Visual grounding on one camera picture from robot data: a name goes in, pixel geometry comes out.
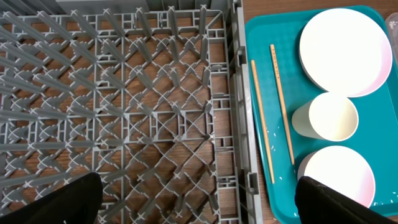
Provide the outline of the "large white round plate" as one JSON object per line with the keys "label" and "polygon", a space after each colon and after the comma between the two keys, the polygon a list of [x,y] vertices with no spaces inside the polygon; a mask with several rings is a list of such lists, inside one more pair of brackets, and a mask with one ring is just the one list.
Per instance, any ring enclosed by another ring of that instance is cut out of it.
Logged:
{"label": "large white round plate", "polygon": [[299,57],[303,70],[321,89],[355,98],[369,95],[392,70],[392,47],[369,16],[347,8],[328,9],[302,30]]}

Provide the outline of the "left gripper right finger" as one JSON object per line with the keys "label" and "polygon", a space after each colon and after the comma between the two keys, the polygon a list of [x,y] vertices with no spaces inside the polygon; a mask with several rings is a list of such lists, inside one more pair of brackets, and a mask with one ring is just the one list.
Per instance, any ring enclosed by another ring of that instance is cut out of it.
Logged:
{"label": "left gripper right finger", "polygon": [[307,176],[298,180],[295,205],[300,221],[306,224],[395,224],[395,221]]}

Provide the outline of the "small white bowl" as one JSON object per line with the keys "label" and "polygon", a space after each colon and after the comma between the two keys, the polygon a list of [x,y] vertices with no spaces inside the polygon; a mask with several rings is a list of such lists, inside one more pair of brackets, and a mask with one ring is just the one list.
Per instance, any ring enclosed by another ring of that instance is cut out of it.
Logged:
{"label": "small white bowl", "polygon": [[376,180],[367,160],[345,146],[328,146],[307,155],[297,178],[311,177],[369,208],[376,194]]}

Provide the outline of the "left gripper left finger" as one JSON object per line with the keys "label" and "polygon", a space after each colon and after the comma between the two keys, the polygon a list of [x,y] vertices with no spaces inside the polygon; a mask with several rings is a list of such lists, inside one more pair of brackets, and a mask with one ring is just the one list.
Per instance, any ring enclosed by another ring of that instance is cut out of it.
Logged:
{"label": "left gripper left finger", "polygon": [[1,217],[1,223],[94,223],[102,201],[101,177],[91,172]]}

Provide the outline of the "white plastic cup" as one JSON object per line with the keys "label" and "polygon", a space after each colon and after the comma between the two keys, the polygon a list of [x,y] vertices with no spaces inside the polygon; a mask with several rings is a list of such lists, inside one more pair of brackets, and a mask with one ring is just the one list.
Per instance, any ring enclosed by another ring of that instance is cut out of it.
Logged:
{"label": "white plastic cup", "polygon": [[295,110],[292,126],[302,136],[340,142],[356,132],[359,114],[350,99],[326,92]]}

